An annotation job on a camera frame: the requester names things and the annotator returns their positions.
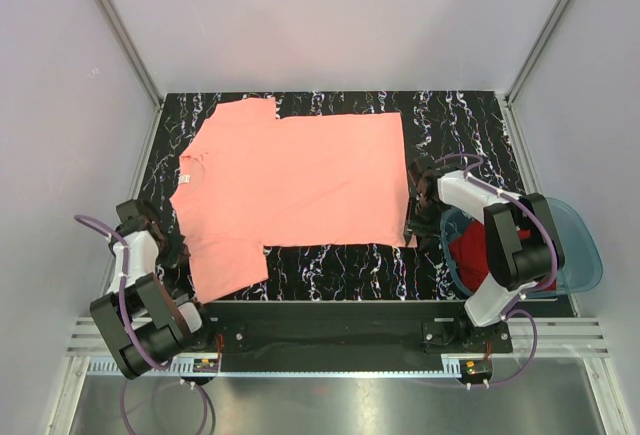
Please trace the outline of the pink t shirt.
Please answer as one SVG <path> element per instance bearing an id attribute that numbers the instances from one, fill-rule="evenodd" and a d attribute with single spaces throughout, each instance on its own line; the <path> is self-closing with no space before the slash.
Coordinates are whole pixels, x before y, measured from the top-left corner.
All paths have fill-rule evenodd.
<path id="1" fill-rule="evenodd" d="M 222 103 L 179 170 L 171 204 L 204 303 L 266 280 L 268 246 L 406 243 L 397 112 L 280 118 L 272 98 Z"/>

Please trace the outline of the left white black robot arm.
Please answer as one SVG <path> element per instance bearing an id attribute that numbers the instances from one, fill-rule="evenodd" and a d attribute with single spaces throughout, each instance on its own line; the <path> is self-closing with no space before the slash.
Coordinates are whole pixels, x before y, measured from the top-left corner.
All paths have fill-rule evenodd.
<path id="1" fill-rule="evenodd" d="M 216 327 L 190 299 L 174 300 L 157 268 L 187 264 L 189 251 L 180 234 L 165 233 L 148 201 L 131 199 L 116 206 L 120 224 L 112 229 L 89 216 L 75 219 L 107 238 L 115 267 L 109 287 L 90 304 L 91 318 L 120 372 L 134 380 L 167 371 L 172 360 L 215 341 Z"/>

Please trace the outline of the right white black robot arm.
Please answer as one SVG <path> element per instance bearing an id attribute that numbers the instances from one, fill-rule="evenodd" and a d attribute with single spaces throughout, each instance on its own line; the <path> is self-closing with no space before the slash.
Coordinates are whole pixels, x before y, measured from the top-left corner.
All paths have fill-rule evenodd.
<path id="1" fill-rule="evenodd" d="M 420 250 L 429 249 L 438 239 L 443 214 L 451 208 L 484 226 L 488 275 L 465 302 L 466 319 L 453 329 L 457 345 L 472 352 L 488 342 L 488 326 L 506 320 L 517 302 L 556 281 L 564 251 L 544 196 L 518 195 L 490 185 L 472 174 L 482 165 L 481 157 L 464 169 L 451 162 L 460 157 L 423 157 L 409 165 L 404 235 Z"/>

